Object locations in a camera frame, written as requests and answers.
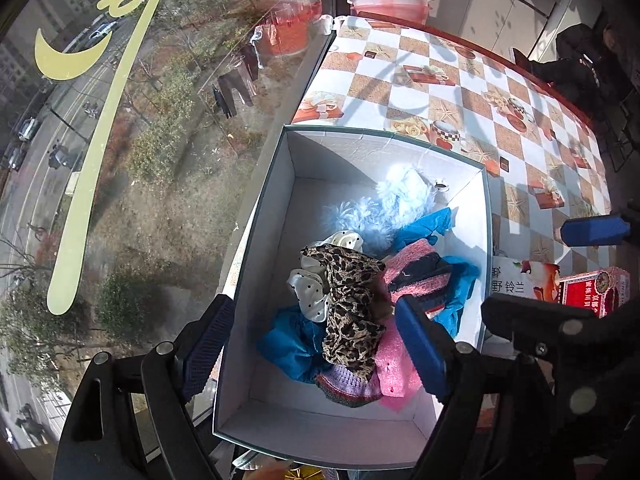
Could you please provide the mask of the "pink sponge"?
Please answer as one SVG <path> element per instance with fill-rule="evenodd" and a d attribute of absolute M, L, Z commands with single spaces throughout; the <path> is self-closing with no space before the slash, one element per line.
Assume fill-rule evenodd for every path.
<path fill-rule="evenodd" d="M 399 335 L 393 315 L 383 321 L 385 332 L 375 353 L 381 404 L 399 413 L 422 388 L 422 382 Z"/>

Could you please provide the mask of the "pink and navy sock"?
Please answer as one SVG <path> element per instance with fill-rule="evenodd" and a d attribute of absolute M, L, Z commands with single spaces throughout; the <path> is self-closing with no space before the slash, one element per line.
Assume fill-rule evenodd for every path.
<path fill-rule="evenodd" d="M 452 265 L 420 238 L 387 260 L 382 282 L 393 306 L 403 296 L 413 297 L 426 316 L 434 318 L 448 301 L 451 273 Z"/>

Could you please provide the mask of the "striped knitted cuff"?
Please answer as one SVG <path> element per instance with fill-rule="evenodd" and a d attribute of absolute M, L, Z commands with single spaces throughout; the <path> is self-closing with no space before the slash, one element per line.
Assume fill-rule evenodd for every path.
<path fill-rule="evenodd" d="M 318 374 L 314 382 L 330 401 L 348 408 L 361 408 L 383 396 L 376 373 L 370 379 L 363 379 L 341 365 Z"/>

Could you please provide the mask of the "leopard print scrunchie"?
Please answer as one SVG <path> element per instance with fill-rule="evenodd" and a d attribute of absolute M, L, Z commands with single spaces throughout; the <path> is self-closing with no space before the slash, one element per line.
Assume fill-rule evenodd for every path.
<path fill-rule="evenodd" d="M 322 356 L 332 365 L 346 367 L 363 379 L 375 370 L 375 353 L 385 327 L 371 310 L 374 283 L 385 264 L 349 248 L 334 245 L 307 246 L 302 255 L 326 268 L 329 307 Z"/>

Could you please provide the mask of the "fluffy light blue plush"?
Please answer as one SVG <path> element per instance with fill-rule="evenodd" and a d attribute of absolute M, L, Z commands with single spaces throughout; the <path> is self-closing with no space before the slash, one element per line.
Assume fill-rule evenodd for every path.
<path fill-rule="evenodd" d="M 381 257 L 392 248 L 401 228 L 429 214 L 435 206 L 436 186 L 415 166 L 396 164 L 375 185 L 375 196 L 325 206 L 323 226 L 330 234 L 355 232 L 369 256 Z"/>

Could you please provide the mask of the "white polka dot scrunchie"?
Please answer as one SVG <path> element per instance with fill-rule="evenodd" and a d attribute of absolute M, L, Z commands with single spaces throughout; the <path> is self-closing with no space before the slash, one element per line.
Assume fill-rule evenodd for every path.
<path fill-rule="evenodd" d="M 354 231 L 338 231 L 314 246 L 334 245 L 362 252 L 363 239 Z M 329 307 L 329 285 L 326 268 L 310 257 L 301 256 L 299 267 L 293 269 L 286 281 L 297 299 L 302 315 L 311 322 L 324 323 Z"/>

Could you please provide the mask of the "red patterned carton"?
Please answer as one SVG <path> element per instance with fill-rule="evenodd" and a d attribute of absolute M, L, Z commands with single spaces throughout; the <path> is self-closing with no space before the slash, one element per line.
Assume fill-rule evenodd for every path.
<path fill-rule="evenodd" d="M 561 278 L 558 303 L 604 318 L 630 298 L 630 274 L 617 266 Z"/>

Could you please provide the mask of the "seated person in black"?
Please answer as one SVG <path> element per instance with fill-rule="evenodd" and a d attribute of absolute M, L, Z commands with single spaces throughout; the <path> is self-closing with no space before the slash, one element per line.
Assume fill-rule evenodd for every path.
<path fill-rule="evenodd" d="M 576 24 L 555 37 L 556 59 L 530 60 L 512 48 L 510 60 L 542 80 L 592 120 L 639 85 L 639 46 L 612 25 L 596 32 Z"/>

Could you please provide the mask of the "blue cloth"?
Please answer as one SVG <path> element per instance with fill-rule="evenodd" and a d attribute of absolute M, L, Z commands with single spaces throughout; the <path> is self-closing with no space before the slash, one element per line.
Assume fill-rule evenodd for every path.
<path fill-rule="evenodd" d="M 447 234 L 453 223 L 454 213 L 450 208 L 442 208 L 413 221 L 395 235 L 392 248 L 389 250 L 390 258 L 420 238 L 425 238 L 435 249 L 439 237 Z M 460 332 L 465 305 L 471 299 L 475 285 L 480 280 L 480 269 L 458 257 L 440 256 L 452 265 L 448 301 L 444 310 L 430 320 L 440 324 L 451 337 L 455 337 Z M 376 295 L 371 310 L 375 321 L 383 325 L 383 321 L 393 315 L 396 304 L 393 306 L 390 303 L 382 275 L 374 283 Z M 279 367 L 288 378 L 312 384 L 318 374 L 334 366 L 322 356 L 324 336 L 326 322 L 318 324 L 308 321 L 300 312 L 296 299 L 294 306 L 281 308 L 273 315 L 270 329 L 258 339 L 257 350 L 266 361 Z"/>

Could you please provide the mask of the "checkered tablecloth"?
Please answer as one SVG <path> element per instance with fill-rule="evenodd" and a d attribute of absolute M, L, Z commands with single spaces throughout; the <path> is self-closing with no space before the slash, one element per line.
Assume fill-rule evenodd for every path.
<path fill-rule="evenodd" d="M 302 124 L 410 136 L 483 165 L 499 255 L 565 275 L 612 266 L 611 247 L 570 248 L 571 218 L 611 209 L 596 135 L 553 96 L 476 51 L 408 27 L 339 18 L 295 113 Z"/>

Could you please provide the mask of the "pink plastic basin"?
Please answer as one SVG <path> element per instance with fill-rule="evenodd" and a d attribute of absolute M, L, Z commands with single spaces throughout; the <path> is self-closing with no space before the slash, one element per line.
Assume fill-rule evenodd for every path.
<path fill-rule="evenodd" d="M 369 13 L 388 18 L 399 18 L 413 24 L 424 25 L 430 15 L 432 0 L 347 0 L 356 14 Z"/>

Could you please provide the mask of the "dark storage box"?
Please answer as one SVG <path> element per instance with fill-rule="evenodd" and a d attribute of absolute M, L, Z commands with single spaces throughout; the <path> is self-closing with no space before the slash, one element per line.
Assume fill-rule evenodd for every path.
<path fill-rule="evenodd" d="M 365 229 L 337 242 L 329 215 L 384 181 L 408 174 L 433 235 L 376 244 Z M 284 460 L 338 469 L 405 469 L 423 452 L 440 412 L 437 379 L 424 379 L 399 412 L 351 404 L 319 379 L 295 379 L 288 361 L 311 354 L 326 377 L 380 388 L 376 359 L 396 330 L 393 306 L 409 299 L 423 321 L 457 341 L 483 340 L 489 289 L 486 170 L 456 153 L 387 132 L 286 127 L 250 225 L 235 315 L 215 400 L 218 437 Z"/>

